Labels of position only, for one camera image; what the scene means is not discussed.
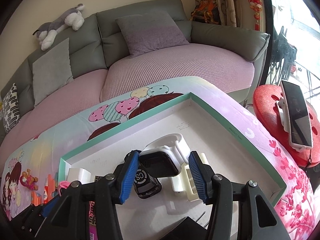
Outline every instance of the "gray throw pillow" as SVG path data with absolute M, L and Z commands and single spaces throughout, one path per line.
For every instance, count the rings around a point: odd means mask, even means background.
M 33 95 L 37 106 L 48 95 L 73 81 L 69 38 L 60 42 L 32 64 Z
M 127 15 L 117 18 L 116 23 L 132 57 L 157 49 L 189 44 L 166 11 Z

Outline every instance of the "blue gripper pad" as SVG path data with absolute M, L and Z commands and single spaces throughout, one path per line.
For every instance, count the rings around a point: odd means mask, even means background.
M 209 204 L 213 196 L 211 177 L 214 175 L 209 165 L 203 164 L 198 153 L 192 151 L 189 156 L 189 168 L 196 185 L 199 198 L 204 204 Z
M 134 178 L 136 176 L 138 165 L 139 165 L 139 153 L 137 151 L 132 151 L 124 163 L 123 171 L 125 174 L 122 177 L 121 182 L 121 193 L 119 196 L 119 200 L 121 204 L 123 204 L 130 195 Z

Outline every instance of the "wall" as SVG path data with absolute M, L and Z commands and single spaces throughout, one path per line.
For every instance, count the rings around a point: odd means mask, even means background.
M 146 0 L 23 0 L 0 35 L 0 90 L 23 60 L 39 47 L 33 32 L 44 22 L 56 19 L 66 9 L 83 3 L 84 17 L 92 13 Z M 194 0 L 182 0 L 187 17 Z

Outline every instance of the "gray leather sofa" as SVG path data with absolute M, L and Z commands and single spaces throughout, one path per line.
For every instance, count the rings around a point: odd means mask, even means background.
M 129 55 L 115 18 L 155 10 L 167 11 L 189 42 L 221 47 L 253 62 L 255 73 L 252 86 L 229 95 L 241 102 L 253 94 L 260 78 L 269 35 L 253 30 L 191 22 L 187 19 L 180 0 L 152 0 L 95 13 L 85 19 L 78 31 L 68 28 L 59 33 L 51 48 L 69 38 L 70 65 L 74 78 L 94 70 L 108 69 L 116 61 Z M 21 115 L 34 108 L 32 64 L 46 52 L 37 49 L 31 53 L 0 92 L 3 98 L 16 82 Z M 4 136 L 1 121 L 0 144 Z

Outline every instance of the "sofa backrest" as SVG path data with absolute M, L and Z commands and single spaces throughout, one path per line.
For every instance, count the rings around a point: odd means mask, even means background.
M 73 78 L 97 69 L 109 68 L 116 61 L 129 56 L 127 44 L 115 19 L 121 16 L 158 10 L 167 11 L 187 40 L 191 40 L 191 21 L 188 21 L 186 17 L 181 0 L 152 0 L 92 14 L 85 19 L 83 26 L 78 31 L 75 32 L 70 27 L 59 33 L 50 49 L 69 38 L 70 65 Z M 32 110 L 35 103 L 32 86 L 32 64 L 50 49 L 42 51 L 39 48 L 32 52 L 1 90 L 1 98 L 4 98 L 15 82 L 18 90 L 18 102 L 28 104 L 28 109 L 32 106 L 30 109 Z M 28 90 L 28 93 L 21 95 L 24 90 Z M 22 100 L 21 97 L 25 97 L 25 94 L 28 94 L 29 97 Z
M 66 38 L 69 38 L 69 55 L 73 78 L 77 78 L 97 69 L 106 69 L 100 34 L 98 31 L 96 16 L 94 14 L 85 19 L 83 26 L 78 31 L 75 32 L 72 28 L 68 28 L 59 33 L 50 49 Z M 31 89 L 33 87 L 32 64 L 50 49 L 42 51 L 39 48 L 32 52 L 23 61 L 10 78 L 9 82 L 1 90 L 1 98 L 4 98 L 12 84 L 15 82 L 17 84 L 18 102 L 20 102 L 21 100 L 19 97 L 22 91 L 29 85 Z M 29 97 L 28 100 L 33 100 L 31 105 L 34 105 L 33 96 L 31 98 Z
M 191 40 L 191 21 L 188 21 L 181 0 L 152 0 L 133 3 L 96 13 L 101 33 L 103 53 L 107 67 L 130 55 L 116 18 L 143 14 L 152 11 L 167 11 L 188 41 Z

